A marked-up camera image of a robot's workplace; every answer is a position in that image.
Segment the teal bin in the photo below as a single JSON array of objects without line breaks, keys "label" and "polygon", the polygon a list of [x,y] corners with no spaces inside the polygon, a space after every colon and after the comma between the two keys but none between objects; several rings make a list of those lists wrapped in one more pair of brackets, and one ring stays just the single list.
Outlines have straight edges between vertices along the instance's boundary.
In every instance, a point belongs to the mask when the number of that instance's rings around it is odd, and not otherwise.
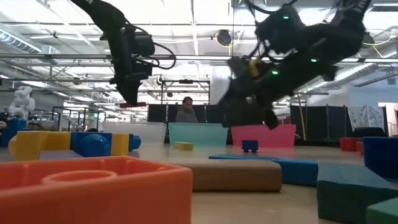
[{"label": "teal bin", "polygon": [[195,146],[225,146],[228,128],[221,124],[169,123],[170,145],[190,142]]}]

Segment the dark green block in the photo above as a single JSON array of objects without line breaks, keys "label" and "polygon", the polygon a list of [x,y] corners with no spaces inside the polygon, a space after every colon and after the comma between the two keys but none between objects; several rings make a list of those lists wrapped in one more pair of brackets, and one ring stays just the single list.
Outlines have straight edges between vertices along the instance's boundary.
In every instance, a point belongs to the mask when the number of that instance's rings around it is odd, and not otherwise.
[{"label": "dark green block", "polygon": [[366,210],[366,224],[397,224],[398,198],[371,205]]},{"label": "dark green block", "polygon": [[396,197],[398,191],[365,166],[319,163],[319,218],[362,224],[368,206]]}]

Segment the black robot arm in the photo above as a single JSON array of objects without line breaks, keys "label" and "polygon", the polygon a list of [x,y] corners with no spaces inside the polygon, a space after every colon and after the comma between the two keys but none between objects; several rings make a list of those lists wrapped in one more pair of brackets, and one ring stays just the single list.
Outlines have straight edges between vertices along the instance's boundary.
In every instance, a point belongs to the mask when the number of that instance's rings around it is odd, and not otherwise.
[{"label": "black robot arm", "polygon": [[[141,80],[152,75],[152,68],[170,69],[175,65],[175,56],[167,47],[156,44],[145,30],[132,25],[124,14],[113,5],[100,0],[71,0],[84,10],[93,22],[103,31],[100,40],[107,40],[111,51],[115,75],[109,82],[131,105],[137,105],[138,88]],[[155,45],[170,52],[174,60],[172,66],[161,67],[159,61],[152,58]],[[157,62],[149,63],[140,59],[145,57]]]},{"label": "black robot arm", "polygon": [[[335,78],[335,63],[356,54],[362,45],[365,27],[363,16],[371,0],[342,2],[329,24],[306,26],[292,3],[275,12],[265,11],[245,0],[252,12],[269,14],[256,23],[259,44],[247,57],[232,57],[228,65],[231,79],[225,96],[219,102],[224,111],[224,126],[262,124],[275,128],[278,120],[272,102],[294,95],[306,82],[321,75],[326,81]],[[263,45],[264,52],[253,58]],[[282,60],[269,55],[287,54]],[[262,61],[268,57],[271,63]]]}]

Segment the man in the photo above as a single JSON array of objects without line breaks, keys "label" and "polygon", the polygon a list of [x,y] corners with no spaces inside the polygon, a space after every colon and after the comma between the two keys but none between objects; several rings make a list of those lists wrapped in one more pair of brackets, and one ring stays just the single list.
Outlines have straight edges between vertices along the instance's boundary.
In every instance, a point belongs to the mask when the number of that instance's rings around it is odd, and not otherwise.
[{"label": "man", "polygon": [[175,118],[175,122],[183,122],[183,123],[197,123],[197,116],[195,111],[192,109],[192,98],[186,96],[182,100],[182,107],[178,109],[177,116]]}]

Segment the pink bin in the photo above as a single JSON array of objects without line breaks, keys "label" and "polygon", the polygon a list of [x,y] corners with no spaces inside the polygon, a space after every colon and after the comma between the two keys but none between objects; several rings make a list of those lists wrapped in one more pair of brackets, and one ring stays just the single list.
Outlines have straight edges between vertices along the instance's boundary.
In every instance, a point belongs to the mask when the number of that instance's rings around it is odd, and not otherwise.
[{"label": "pink bin", "polygon": [[231,129],[234,146],[242,146],[242,140],[258,140],[259,147],[293,148],[296,125],[280,124],[270,130],[265,125],[235,126]]}]

